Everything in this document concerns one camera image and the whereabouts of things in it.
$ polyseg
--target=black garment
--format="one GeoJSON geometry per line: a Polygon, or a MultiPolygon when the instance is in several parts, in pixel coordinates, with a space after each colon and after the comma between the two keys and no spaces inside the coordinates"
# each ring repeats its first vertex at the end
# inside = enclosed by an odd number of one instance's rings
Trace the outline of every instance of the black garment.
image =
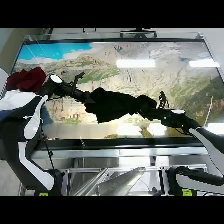
{"type": "Polygon", "coordinates": [[[142,104],[156,108],[156,101],[141,95],[137,98],[124,93],[105,91],[103,88],[95,89],[90,98],[96,103],[86,103],[86,112],[97,116],[99,123],[118,119],[125,114],[138,113],[142,104]]]}

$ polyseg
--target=black cloth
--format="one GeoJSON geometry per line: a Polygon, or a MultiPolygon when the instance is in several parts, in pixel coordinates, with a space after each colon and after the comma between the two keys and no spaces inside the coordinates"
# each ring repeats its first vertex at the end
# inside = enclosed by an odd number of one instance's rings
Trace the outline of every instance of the black cloth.
{"type": "Polygon", "coordinates": [[[90,98],[96,103],[86,103],[86,112],[97,116],[99,123],[118,119],[125,114],[138,113],[142,104],[156,108],[156,101],[141,95],[137,98],[124,93],[105,91],[103,88],[95,89],[90,98]]]}

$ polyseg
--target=blue sky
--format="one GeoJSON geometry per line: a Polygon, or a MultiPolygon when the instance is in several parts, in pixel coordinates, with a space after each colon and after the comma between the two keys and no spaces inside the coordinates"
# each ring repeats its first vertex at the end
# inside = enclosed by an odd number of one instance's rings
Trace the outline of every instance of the blue sky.
{"type": "Polygon", "coordinates": [[[18,60],[31,60],[34,57],[61,60],[64,58],[64,54],[79,50],[90,50],[91,48],[92,47],[90,43],[52,43],[24,45],[20,51],[18,60]]]}

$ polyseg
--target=dark red fabric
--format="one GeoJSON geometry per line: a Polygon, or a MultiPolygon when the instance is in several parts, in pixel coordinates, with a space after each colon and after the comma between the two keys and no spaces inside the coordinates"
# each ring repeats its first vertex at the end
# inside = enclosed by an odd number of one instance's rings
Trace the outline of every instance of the dark red fabric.
{"type": "Polygon", "coordinates": [[[45,72],[36,67],[30,71],[15,72],[7,79],[7,91],[19,89],[25,92],[38,92],[46,79],[45,72]]]}

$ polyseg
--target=yellow label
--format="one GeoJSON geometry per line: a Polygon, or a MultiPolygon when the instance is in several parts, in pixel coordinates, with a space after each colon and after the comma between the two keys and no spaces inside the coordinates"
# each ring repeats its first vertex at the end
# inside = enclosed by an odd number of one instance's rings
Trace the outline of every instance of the yellow label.
{"type": "Polygon", "coordinates": [[[183,196],[192,196],[192,191],[189,189],[182,189],[183,196]]]}
{"type": "Polygon", "coordinates": [[[39,196],[48,196],[48,193],[40,193],[39,196]]]}

